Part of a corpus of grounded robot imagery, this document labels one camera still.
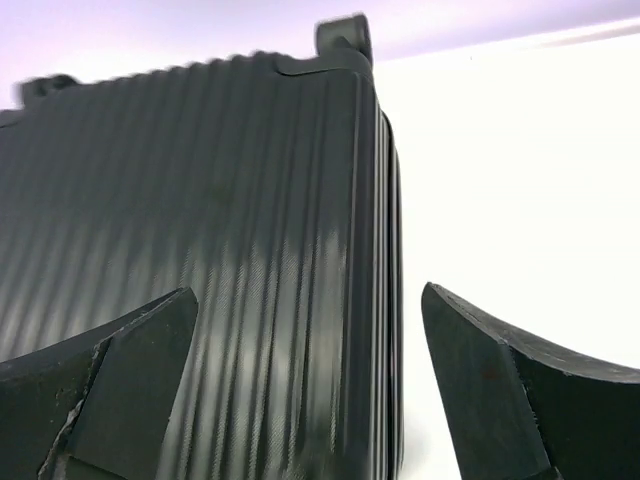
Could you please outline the black hard-shell suitcase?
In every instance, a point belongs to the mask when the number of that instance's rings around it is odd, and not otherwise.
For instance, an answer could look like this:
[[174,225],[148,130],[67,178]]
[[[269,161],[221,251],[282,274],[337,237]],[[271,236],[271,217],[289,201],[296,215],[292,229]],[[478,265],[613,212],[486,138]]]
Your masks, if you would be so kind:
[[1,114],[1,364],[181,288],[152,479],[394,479],[400,181],[367,19],[316,53],[21,86]]

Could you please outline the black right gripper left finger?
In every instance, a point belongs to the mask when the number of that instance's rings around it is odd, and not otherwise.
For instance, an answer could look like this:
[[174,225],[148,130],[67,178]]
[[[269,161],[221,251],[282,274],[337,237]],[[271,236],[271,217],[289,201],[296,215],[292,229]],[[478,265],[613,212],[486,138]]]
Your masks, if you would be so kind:
[[2,478],[154,478],[197,314],[181,288],[3,361]]

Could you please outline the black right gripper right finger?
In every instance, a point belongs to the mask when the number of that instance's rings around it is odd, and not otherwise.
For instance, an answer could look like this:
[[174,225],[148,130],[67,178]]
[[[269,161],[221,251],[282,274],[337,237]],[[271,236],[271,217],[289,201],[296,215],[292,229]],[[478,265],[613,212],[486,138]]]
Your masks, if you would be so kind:
[[444,287],[425,335],[464,479],[636,479],[639,372],[506,323]]

